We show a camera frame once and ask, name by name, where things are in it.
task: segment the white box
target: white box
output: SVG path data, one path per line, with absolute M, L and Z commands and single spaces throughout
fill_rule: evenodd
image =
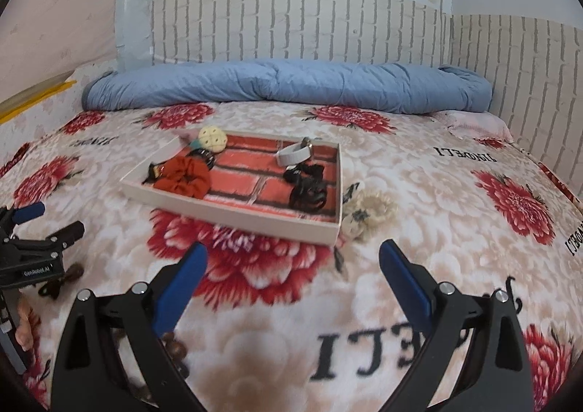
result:
M 273 136 L 270 134 L 226 131 L 227 135 L 258 137 L 270 140 L 300 142 L 302 138 Z M 292 239 L 307 243 L 333 246 L 336 243 L 342 220 L 342 160 L 340 145 L 334 142 L 313 140 L 314 146 L 324 145 L 337 149 L 336 159 L 336 215 L 334 223 L 293 218 L 285 215 L 269 214 L 252 209 L 235 208 L 212 201 L 175 195 L 143 185 L 148 177 L 151 163 L 159 164 L 178 154 L 186 143 L 180 137 L 174 138 L 164 147 L 140 162 L 121 179 L 121 188 L 126 196 L 142 203 L 162 208 L 198 220 L 238 228 L 244 231 Z

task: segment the blue gripper pad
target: blue gripper pad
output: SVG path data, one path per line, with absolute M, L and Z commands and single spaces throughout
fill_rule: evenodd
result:
M 391 239 L 381 244 L 378 260 L 381 271 L 413 330 L 422 332 L 427 338 L 433 329 L 431 302 L 413 277 L 411 263 Z
M 39 218 L 44 215 L 44 203 L 38 201 L 27 207 L 22 207 L 12 214 L 12 222 L 15 225 L 21 225 L 27 221 L 34 220 L 34 218 Z
M 205 275 L 208 257 L 205 246 L 199 243 L 192 245 L 184 257 L 181 268 L 156 302 L 152 327 L 158 338 L 174 331 L 192 293 Z

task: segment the orange scrunchie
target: orange scrunchie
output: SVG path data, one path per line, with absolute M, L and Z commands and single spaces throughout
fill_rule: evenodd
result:
M 154 188 L 202 199 L 211 189 L 211 172 L 202 159 L 176 156 L 164 163 Z

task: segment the floral bedsheet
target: floral bedsheet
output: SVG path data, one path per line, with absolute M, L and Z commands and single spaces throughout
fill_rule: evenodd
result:
M 366 242 L 342 235 L 314 246 L 214 226 L 128 200 L 119 180 L 173 138 L 211 123 L 228 130 L 339 141 L 345 199 L 381 193 L 398 214 Z M 583 215 L 527 154 L 496 140 L 460 140 L 430 117 L 287 103 L 178 105 L 81 113 L 19 154 L 2 177 L 1 202 L 43 200 L 38 238 L 75 220 L 85 237 L 65 267 L 85 275 L 53 301 L 24 289 L 35 322 L 29 388 L 50 403 L 51 365 L 75 293 L 121 293 L 179 259 L 200 240 L 208 271 L 181 318 L 187 379 L 209 411 L 378 410 L 422 345 L 378 267 L 396 240 L 437 281 L 481 295 L 504 288 L 518 311 L 533 373 L 536 410 L 581 351 Z M 434 401 L 460 370 L 467 334 Z M 120 351 L 130 379 L 142 378 Z

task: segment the silver bolt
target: silver bolt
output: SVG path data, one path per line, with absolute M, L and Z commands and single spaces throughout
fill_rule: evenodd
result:
M 89 300 L 90 297 L 91 297 L 91 290 L 89 290 L 89 289 L 80 290 L 79 293 L 77 294 L 77 298 L 79 300 L 81 300 L 82 302 Z
M 439 284 L 439 290 L 445 295 L 451 295 L 455 292 L 455 287 L 449 282 L 442 282 Z
M 132 286 L 132 292 L 137 295 L 143 294 L 146 290 L 148 290 L 148 284 L 145 282 L 136 282 Z
M 499 290 L 496 292 L 496 300 L 499 300 L 502 303 L 508 302 L 508 294 L 503 290 Z

